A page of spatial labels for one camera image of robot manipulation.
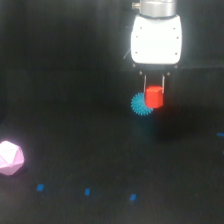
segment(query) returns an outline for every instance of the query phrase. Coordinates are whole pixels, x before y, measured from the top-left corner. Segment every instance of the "red block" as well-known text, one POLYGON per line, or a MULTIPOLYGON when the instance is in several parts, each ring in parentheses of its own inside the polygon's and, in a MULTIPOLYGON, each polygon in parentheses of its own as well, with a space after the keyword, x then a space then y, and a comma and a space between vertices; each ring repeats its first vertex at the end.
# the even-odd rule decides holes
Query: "red block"
POLYGON ((163 106, 163 88, 161 86, 149 86, 145 91, 145 105, 149 108, 163 106))

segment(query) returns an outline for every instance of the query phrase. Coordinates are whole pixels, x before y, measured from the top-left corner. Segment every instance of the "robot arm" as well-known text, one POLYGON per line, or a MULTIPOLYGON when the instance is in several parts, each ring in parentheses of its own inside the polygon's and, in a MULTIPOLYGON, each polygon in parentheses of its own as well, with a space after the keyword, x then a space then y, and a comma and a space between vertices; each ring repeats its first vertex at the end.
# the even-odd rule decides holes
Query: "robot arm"
POLYGON ((141 0, 140 3, 133 3, 132 8, 139 9, 143 16, 172 17, 176 15, 177 0, 141 0))
POLYGON ((141 0, 131 34, 131 55, 137 64, 172 65, 180 60, 182 27, 177 0, 141 0))

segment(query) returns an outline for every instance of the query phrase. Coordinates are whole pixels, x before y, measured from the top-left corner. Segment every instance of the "pink dice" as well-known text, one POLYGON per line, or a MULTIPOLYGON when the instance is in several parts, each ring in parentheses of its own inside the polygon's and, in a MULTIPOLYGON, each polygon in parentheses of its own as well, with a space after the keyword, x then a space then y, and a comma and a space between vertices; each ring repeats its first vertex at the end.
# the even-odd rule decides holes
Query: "pink dice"
POLYGON ((0 173, 13 175, 24 163, 22 149, 18 145, 4 141, 0 144, 0 173))

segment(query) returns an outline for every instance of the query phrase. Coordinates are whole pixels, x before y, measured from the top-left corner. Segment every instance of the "teal spiky toy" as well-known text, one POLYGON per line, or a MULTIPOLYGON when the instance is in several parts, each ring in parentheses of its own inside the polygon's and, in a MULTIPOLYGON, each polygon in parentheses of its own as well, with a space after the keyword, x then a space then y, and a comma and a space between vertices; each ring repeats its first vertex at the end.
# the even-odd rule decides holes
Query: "teal spiky toy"
POLYGON ((138 93, 133 97, 131 107, 132 110, 140 116, 146 116, 153 112, 152 108, 148 108, 145 105, 144 93, 138 93))

